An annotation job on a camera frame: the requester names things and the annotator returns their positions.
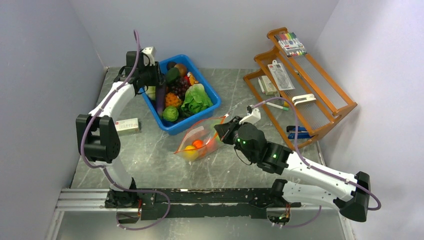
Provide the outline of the clear zip top bag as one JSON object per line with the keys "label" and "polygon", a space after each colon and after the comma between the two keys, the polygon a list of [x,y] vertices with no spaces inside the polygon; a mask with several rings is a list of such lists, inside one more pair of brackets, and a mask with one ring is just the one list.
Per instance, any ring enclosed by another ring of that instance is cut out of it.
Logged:
{"label": "clear zip top bag", "polygon": [[[185,149],[186,146],[192,145],[192,142],[195,140],[202,140],[204,142],[203,147],[197,148],[199,155],[195,161],[201,160],[207,157],[208,155],[210,155],[211,153],[213,153],[214,151],[213,152],[206,151],[205,144],[209,141],[209,139],[213,139],[216,133],[214,129],[214,125],[223,124],[228,116],[229,115],[226,114],[221,117],[211,117],[211,118],[206,118],[196,122],[186,131],[184,138],[182,139],[182,142],[180,143],[178,149],[173,154],[185,160],[183,158],[183,150]],[[216,144],[216,150],[221,148],[223,145],[224,143]]]}

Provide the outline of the red toy peach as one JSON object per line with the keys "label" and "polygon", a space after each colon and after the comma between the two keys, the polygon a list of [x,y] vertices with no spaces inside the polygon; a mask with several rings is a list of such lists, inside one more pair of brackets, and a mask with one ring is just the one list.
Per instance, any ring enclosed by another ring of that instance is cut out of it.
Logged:
{"label": "red toy peach", "polygon": [[205,144],[205,151],[213,152],[217,148],[217,141],[215,138],[209,139],[209,141]]}

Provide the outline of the purple toy eggplant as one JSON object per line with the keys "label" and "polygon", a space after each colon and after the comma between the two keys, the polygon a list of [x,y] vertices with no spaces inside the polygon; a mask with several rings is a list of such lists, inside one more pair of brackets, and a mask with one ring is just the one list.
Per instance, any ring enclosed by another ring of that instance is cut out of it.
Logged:
{"label": "purple toy eggplant", "polygon": [[160,118],[162,117],[163,111],[165,109],[166,94],[167,94],[166,83],[163,83],[156,87],[156,90],[155,90],[156,112]]}

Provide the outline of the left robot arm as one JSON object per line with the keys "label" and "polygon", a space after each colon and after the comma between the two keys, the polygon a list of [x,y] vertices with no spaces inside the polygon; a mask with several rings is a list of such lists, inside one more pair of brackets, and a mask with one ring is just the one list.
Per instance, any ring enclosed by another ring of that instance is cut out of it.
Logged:
{"label": "left robot arm", "polygon": [[126,54],[126,64],[114,78],[99,105],[75,120],[78,151],[89,168],[101,169],[110,183],[106,208],[140,207],[136,183],[119,158],[121,141],[116,118],[141,90],[155,89],[154,102],[161,115],[165,109],[166,80],[155,60],[153,46]]}

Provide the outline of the yellow toy mango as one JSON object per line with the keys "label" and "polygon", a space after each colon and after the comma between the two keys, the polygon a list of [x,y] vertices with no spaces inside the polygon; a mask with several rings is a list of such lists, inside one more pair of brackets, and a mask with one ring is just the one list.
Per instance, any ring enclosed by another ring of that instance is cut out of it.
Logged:
{"label": "yellow toy mango", "polygon": [[182,157],[187,161],[195,161],[199,157],[198,149],[193,145],[188,145],[182,151]]}

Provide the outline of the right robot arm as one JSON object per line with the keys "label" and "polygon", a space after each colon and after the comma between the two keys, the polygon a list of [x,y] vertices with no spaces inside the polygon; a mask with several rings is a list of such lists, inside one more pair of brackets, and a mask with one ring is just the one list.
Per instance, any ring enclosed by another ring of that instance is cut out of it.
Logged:
{"label": "right robot arm", "polygon": [[275,207],[292,202],[327,205],[352,221],[367,220],[371,197],[369,174],[345,173],[301,159],[288,147],[266,140],[264,132],[255,125],[240,123],[241,120],[236,116],[213,128],[220,141],[240,151],[250,165],[282,177],[271,187],[269,199]]}

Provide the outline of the green toy ball vegetable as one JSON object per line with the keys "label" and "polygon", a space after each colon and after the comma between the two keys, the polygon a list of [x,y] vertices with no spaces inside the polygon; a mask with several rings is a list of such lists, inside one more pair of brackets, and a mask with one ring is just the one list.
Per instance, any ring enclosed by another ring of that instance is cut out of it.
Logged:
{"label": "green toy ball vegetable", "polygon": [[223,142],[221,141],[221,138],[220,138],[220,136],[219,136],[219,134],[217,132],[214,134],[213,140],[218,145],[222,145],[223,144]]}

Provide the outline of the orange toy pumpkin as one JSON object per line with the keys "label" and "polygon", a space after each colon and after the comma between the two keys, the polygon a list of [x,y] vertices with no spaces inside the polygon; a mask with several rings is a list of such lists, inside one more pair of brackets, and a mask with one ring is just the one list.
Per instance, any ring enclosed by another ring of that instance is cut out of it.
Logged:
{"label": "orange toy pumpkin", "polygon": [[194,140],[191,145],[195,147],[196,149],[199,149],[204,146],[204,142],[200,139],[197,139],[197,140]]}

